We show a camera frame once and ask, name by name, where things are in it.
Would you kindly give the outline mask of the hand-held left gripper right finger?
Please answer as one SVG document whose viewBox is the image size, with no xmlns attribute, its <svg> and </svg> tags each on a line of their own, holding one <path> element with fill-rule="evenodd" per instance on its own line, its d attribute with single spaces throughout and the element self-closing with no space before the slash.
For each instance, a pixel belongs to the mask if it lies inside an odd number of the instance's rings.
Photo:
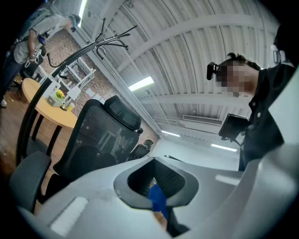
<svg viewBox="0 0 299 239">
<path fill-rule="evenodd" d="M 199 187 L 188 205 L 173 208 L 181 239 L 259 239 L 283 219 L 299 193 L 299 147 L 284 144 L 244 172 L 159 161 L 194 176 Z"/>
</svg>

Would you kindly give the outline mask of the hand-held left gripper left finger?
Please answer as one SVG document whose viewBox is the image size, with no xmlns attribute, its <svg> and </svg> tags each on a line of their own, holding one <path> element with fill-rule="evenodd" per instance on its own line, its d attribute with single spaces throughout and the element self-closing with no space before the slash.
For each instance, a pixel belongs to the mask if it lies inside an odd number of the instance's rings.
<svg viewBox="0 0 299 239">
<path fill-rule="evenodd" d="M 149 161 L 88 173 L 46 201 L 37 216 L 22 207 L 18 211 L 42 239 L 169 239 L 152 211 L 131 208 L 114 190 L 121 172 Z"/>
</svg>

